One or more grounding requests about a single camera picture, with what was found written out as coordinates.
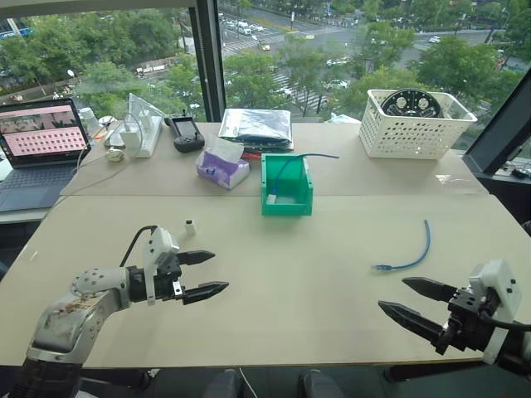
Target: blue ethernet cable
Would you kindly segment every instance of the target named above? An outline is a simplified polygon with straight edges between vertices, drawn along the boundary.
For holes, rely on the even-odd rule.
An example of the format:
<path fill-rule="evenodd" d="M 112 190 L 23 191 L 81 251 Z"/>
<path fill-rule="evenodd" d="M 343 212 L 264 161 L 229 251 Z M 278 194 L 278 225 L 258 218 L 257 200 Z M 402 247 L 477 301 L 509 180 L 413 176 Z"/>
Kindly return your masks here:
<path fill-rule="evenodd" d="M 269 195 L 267 195 L 267 203 L 268 204 L 275 203 L 275 201 L 276 201 L 276 195 L 278 194 L 278 191 L 279 191 L 280 176 L 282 175 L 282 172 L 285 170 L 286 166 L 288 164 L 290 164 L 290 162 L 294 161 L 295 159 L 306 158 L 308 156 L 320 156 L 322 158 L 339 159 L 339 156 L 327 155 L 325 153 L 302 153 L 300 155 L 294 156 L 294 157 L 286 160 L 285 163 L 280 168 L 279 173 L 276 175 L 275 183 L 273 184 L 273 187 L 271 188 L 271 191 L 270 191 Z"/>
<path fill-rule="evenodd" d="M 424 226 L 426 227 L 426 248 L 424 249 L 424 252 L 421 254 L 421 256 L 417 260 L 412 261 L 411 263 L 405 264 L 405 265 L 385 265 L 385 264 L 373 265 L 373 268 L 377 269 L 378 271 L 391 271 L 393 269 L 404 269 L 404 268 L 412 267 L 413 265 L 417 265 L 421 263 L 426 258 L 426 255 L 428 254 L 428 251 L 430 250 L 430 245 L 431 245 L 431 232 L 430 232 L 430 224 L 428 223 L 428 220 L 424 220 Z"/>

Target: crosswalk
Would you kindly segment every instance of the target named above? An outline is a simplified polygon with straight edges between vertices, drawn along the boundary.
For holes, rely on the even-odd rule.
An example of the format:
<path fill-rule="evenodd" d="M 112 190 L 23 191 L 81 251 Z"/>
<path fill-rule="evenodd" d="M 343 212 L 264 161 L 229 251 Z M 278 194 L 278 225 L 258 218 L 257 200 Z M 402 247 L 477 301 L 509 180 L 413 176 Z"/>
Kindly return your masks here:
<path fill-rule="evenodd" d="M 259 36 L 260 42 L 264 44 L 274 44 L 284 41 L 284 33 L 273 33 L 268 36 Z M 239 52 L 250 48 L 256 48 L 258 46 L 258 41 L 254 40 L 252 37 L 240 35 L 240 40 L 225 43 L 222 48 L 222 57 L 227 58 L 228 56 L 234 56 Z"/>
<path fill-rule="evenodd" d="M 290 98 L 294 102 L 299 102 L 300 104 L 304 103 L 304 93 L 297 93 L 295 89 L 291 88 L 289 86 L 289 80 L 290 78 L 286 75 L 283 75 L 281 73 L 274 73 L 273 74 L 273 80 L 275 83 L 283 88 L 287 89 L 285 90 L 285 95 L 288 96 L 290 94 Z M 323 98 L 321 99 L 321 107 L 325 105 L 328 102 L 328 99 L 325 95 L 323 95 Z M 317 111 L 317 105 L 319 104 L 319 96 L 315 94 L 314 92 L 309 93 L 309 99 L 308 99 L 308 110 L 312 109 L 313 111 Z"/>

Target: glass window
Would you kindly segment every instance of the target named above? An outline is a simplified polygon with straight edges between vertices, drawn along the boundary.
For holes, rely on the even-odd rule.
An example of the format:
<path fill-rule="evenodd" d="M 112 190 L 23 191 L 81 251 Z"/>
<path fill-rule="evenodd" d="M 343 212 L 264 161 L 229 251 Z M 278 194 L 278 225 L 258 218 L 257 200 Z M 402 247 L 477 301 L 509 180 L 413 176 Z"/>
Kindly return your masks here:
<path fill-rule="evenodd" d="M 497 174 L 509 175 L 515 168 L 526 172 L 531 177 L 531 137 L 522 144 L 522 150 L 516 158 L 505 162 Z"/>
<path fill-rule="evenodd" d="M 531 61 L 531 6 L 520 0 L 218 7 L 227 106 L 281 107 L 294 122 L 361 119 L 369 89 L 444 91 L 478 117 L 454 145 L 467 149 Z"/>
<path fill-rule="evenodd" d="M 121 119 L 134 93 L 205 120 L 187 9 L 28 17 L 17 26 L 20 36 L 0 39 L 2 104 L 68 96 L 98 118 Z"/>

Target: table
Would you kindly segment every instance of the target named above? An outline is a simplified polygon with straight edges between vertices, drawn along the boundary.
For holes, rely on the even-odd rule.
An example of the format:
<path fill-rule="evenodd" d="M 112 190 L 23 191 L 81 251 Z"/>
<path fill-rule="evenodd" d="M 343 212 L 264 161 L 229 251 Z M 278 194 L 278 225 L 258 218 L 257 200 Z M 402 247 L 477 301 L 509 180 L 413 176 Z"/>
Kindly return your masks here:
<path fill-rule="evenodd" d="M 197 124 L 211 142 L 220 124 Z M 369 158 L 358 136 L 359 124 L 293 124 L 296 153 L 336 154 L 338 160 L 308 158 L 315 195 L 488 194 L 469 168 L 452 151 L 439 161 Z M 231 191 L 201 178 L 195 171 L 198 152 L 182 154 L 164 125 L 151 158 L 134 159 L 107 181 L 123 163 L 102 158 L 95 148 L 84 160 L 86 167 L 62 191 L 63 195 L 164 195 L 259 196 L 260 164 L 251 163 L 251 175 Z"/>
<path fill-rule="evenodd" d="M 450 348 L 444 357 L 395 324 L 377 306 L 396 301 L 443 323 L 443 303 L 401 283 L 426 276 L 461 286 L 478 264 L 505 258 L 523 291 L 517 315 L 531 322 L 531 240 L 488 195 L 317 196 L 307 217 L 263 217 L 258 197 L 117 197 L 65 199 L 42 222 L 0 284 L 0 364 L 22 363 L 37 319 L 91 267 L 118 266 L 135 231 L 168 228 L 182 250 L 211 250 L 186 266 L 191 288 L 230 286 L 183 307 L 137 303 L 102 329 L 88 367 L 375 364 L 480 357 Z M 196 236 L 184 234 L 194 218 Z M 418 256 L 431 224 L 426 260 L 396 273 L 371 265 Z M 130 265 L 141 266 L 140 250 Z"/>

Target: robotic arm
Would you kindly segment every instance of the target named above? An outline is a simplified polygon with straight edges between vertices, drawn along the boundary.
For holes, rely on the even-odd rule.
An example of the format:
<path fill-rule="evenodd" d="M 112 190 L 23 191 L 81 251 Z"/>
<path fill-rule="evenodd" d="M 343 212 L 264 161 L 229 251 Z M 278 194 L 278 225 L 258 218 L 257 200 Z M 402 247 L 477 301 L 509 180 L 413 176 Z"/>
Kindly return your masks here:
<path fill-rule="evenodd" d="M 27 358 L 9 398 L 70 398 L 79 385 L 80 370 L 94 346 L 103 323 L 131 303 L 156 299 L 195 303 L 220 293 L 227 282 L 201 284 L 186 289 L 178 278 L 181 265 L 211 259 L 208 251 L 178 253 L 175 239 L 165 229 L 144 227 L 137 233 L 122 265 L 139 234 L 151 229 L 144 247 L 144 268 L 89 269 L 77 275 L 70 292 L 49 306 L 37 323 Z"/>
<path fill-rule="evenodd" d="M 488 364 L 531 375 L 531 325 L 514 322 L 522 295 L 503 260 L 476 267 L 466 288 L 427 278 L 402 281 L 429 299 L 447 302 L 451 313 L 446 324 L 434 323 L 399 303 L 379 301 L 378 305 L 395 322 L 428 340 L 437 353 L 444 355 L 449 346 L 480 350 Z"/>

